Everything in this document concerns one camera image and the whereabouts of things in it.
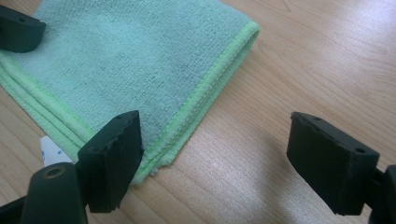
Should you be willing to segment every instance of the wooden table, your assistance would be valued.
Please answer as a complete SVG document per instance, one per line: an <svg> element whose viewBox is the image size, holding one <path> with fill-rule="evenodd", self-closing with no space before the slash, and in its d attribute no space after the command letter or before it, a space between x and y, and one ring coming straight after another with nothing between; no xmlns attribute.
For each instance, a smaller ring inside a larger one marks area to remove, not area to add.
<svg viewBox="0 0 396 224"><path fill-rule="evenodd" d="M40 0L0 0L32 14ZM175 162L91 223L367 223L335 216L286 157L290 113L326 119L396 163L396 4L225 0L262 32ZM45 135L0 89L0 204L26 193Z"/></svg>

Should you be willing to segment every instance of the black object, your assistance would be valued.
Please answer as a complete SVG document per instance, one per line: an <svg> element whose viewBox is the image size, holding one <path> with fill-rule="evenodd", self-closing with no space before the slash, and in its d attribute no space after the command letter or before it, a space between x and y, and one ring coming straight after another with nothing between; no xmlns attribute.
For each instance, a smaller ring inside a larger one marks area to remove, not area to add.
<svg viewBox="0 0 396 224"><path fill-rule="evenodd" d="M24 53L41 42L46 23L0 6L0 49Z"/></svg>
<svg viewBox="0 0 396 224"><path fill-rule="evenodd" d="M78 152L76 165L36 172L26 198L0 207L0 223L88 223L86 205L94 213L120 207L142 156L138 112L118 115Z"/></svg>
<svg viewBox="0 0 396 224"><path fill-rule="evenodd" d="M323 119L298 112L291 119L287 156L335 214L359 215L367 203L371 223L396 223L396 166L383 174L376 151Z"/></svg>

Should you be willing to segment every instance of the wood grain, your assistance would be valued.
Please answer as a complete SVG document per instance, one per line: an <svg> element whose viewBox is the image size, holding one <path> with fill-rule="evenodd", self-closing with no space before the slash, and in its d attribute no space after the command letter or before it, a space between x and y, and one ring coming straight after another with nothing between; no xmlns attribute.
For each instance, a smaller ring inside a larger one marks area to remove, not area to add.
<svg viewBox="0 0 396 224"><path fill-rule="evenodd" d="M40 0L0 0L32 14ZM286 158L290 113L313 114L396 163L396 4L224 0L262 32L176 161L91 223L367 223L336 216ZM0 204L25 194L45 135L0 89Z"/></svg>

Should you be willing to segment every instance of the white tag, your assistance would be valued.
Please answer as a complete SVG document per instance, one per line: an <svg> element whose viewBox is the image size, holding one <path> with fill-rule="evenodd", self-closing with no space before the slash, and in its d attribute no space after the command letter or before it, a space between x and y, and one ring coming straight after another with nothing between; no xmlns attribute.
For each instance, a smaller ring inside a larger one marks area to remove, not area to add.
<svg viewBox="0 0 396 224"><path fill-rule="evenodd" d="M62 161L73 162L48 136L42 137L40 139L40 144L44 166L49 166Z"/></svg>

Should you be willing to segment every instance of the teal microfiber towel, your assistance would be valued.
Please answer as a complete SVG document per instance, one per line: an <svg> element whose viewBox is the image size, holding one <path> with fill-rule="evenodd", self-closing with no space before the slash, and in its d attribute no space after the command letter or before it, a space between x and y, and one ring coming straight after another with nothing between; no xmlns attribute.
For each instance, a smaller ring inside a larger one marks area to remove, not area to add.
<svg viewBox="0 0 396 224"><path fill-rule="evenodd" d="M0 51L0 82L73 161L118 114L139 110L140 183L170 164L260 30L215 0L44 0L29 53Z"/></svg>

